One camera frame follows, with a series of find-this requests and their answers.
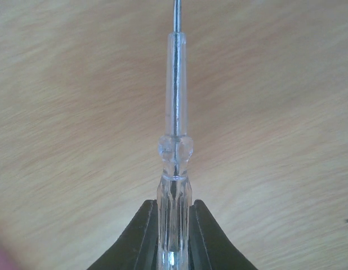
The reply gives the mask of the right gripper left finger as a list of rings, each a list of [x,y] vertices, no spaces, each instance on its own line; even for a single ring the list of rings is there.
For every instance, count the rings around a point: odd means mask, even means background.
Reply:
[[[145,200],[116,242],[88,269],[156,269],[157,239],[157,201]]]

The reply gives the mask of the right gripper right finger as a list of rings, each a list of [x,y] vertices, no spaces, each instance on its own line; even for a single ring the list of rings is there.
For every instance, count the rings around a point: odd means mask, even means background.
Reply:
[[[189,268],[256,270],[232,244],[202,200],[190,207]]]

